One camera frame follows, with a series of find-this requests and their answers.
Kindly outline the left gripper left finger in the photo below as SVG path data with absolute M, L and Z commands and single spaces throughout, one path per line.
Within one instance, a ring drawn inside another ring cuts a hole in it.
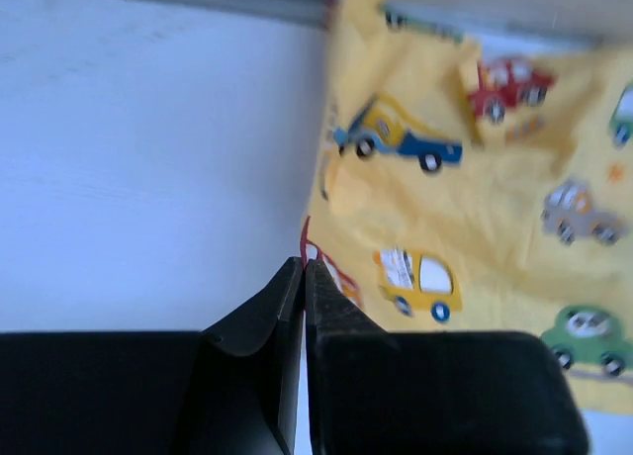
M 5 454 L 289 454 L 303 266 L 204 330 L 5 332 Z

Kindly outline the yellow car-print cloth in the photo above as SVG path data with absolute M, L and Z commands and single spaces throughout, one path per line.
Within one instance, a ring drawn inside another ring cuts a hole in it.
M 334 0 L 304 261 L 388 330 L 517 330 L 632 411 L 632 49 L 488 58 Z

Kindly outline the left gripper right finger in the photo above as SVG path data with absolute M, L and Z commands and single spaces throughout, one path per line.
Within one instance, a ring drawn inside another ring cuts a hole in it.
M 316 454 L 586 454 L 585 424 L 546 345 L 516 331 L 389 332 L 305 271 Z

